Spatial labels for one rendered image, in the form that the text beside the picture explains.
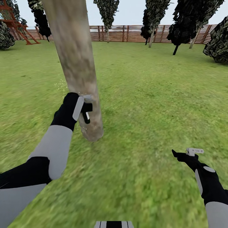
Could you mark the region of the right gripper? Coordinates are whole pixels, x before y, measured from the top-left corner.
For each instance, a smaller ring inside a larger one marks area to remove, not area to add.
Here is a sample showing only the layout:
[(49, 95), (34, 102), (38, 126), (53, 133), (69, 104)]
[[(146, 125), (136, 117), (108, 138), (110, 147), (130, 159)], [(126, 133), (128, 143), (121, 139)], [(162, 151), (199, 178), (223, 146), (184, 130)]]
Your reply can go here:
[(188, 166), (193, 160), (198, 160), (198, 155), (189, 156), (186, 153), (179, 153), (172, 149), (174, 157), (177, 157), (177, 160), (180, 162), (185, 162)]

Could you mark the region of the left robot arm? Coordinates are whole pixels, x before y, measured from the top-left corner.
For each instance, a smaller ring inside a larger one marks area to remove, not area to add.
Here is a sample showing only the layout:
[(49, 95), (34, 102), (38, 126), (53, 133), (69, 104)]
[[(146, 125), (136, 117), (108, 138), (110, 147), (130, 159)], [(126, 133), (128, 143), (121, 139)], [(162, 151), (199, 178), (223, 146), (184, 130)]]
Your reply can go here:
[(67, 94), (27, 162), (0, 173), (0, 228), (8, 228), (51, 181), (64, 174), (73, 128), (81, 112), (93, 111), (92, 103), (84, 103), (92, 100), (93, 95)]

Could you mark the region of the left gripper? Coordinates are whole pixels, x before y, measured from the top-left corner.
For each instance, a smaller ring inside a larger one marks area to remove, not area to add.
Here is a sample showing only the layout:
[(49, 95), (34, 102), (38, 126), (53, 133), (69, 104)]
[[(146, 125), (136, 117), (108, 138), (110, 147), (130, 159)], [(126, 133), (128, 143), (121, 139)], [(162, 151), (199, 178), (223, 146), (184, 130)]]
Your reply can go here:
[(81, 110), (81, 112), (89, 112), (89, 111), (93, 111), (92, 103), (84, 103), (84, 108)]

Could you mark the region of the pesticide atomizer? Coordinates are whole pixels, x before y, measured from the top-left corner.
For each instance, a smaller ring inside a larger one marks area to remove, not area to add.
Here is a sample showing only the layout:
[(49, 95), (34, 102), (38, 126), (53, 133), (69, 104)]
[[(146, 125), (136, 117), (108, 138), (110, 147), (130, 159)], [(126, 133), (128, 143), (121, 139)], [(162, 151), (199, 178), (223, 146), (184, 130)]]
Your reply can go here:
[(90, 117), (88, 115), (88, 112), (82, 112), (83, 115), (83, 119), (85, 121), (86, 124), (90, 124)]

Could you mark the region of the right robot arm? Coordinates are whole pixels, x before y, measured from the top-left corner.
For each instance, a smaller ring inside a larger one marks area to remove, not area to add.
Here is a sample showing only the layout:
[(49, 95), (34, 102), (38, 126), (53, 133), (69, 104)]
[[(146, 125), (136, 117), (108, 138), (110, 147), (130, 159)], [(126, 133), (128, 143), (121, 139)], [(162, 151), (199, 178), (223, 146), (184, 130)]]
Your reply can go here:
[(203, 154), (203, 149), (187, 148), (186, 151), (179, 153), (172, 149), (174, 157), (185, 162), (195, 172), (209, 228), (228, 228), (228, 190), (223, 189), (216, 171), (198, 160), (195, 153)]

